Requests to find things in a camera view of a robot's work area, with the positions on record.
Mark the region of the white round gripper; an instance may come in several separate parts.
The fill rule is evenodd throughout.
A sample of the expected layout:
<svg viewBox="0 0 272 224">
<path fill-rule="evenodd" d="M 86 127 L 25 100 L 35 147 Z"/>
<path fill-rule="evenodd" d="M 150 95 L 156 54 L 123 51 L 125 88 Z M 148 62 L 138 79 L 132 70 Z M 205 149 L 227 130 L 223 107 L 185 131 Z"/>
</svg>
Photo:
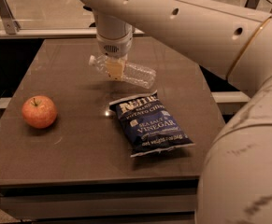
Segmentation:
<svg viewBox="0 0 272 224">
<path fill-rule="evenodd" d="M 133 37 L 132 34 L 121 38 L 105 38 L 97 35 L 97 42 L 101 52 L 107 55 L 106 68 L 109 77 L 116 81 L 122 81 L 125 61 L 122 58 L 127 55 L 132 47 Z"/>
</svg>

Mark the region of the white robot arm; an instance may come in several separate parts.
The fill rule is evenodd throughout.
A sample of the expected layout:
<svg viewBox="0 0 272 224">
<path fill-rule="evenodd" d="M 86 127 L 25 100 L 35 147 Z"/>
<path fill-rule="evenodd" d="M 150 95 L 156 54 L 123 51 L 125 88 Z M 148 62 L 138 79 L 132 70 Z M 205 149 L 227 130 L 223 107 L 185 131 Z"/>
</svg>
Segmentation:
<svg viewBox="0 0 272 224">
<path fill-rule="evenodd" d="M 204 66 L 250 101 L 215 138 L 196 224 L 272 224 L 272 15 L 212 0 L 81 0 Z"/>
</svg>

